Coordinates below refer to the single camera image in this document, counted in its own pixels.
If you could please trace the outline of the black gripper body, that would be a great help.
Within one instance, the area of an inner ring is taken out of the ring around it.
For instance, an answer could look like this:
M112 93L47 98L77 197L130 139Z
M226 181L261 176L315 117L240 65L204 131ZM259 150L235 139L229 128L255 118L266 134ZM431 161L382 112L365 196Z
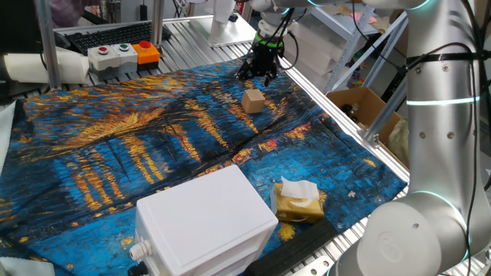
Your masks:
M274 44L254 44L252 46L252 72L253 73L276 73L278 65L276 59L281 54L281 47Z

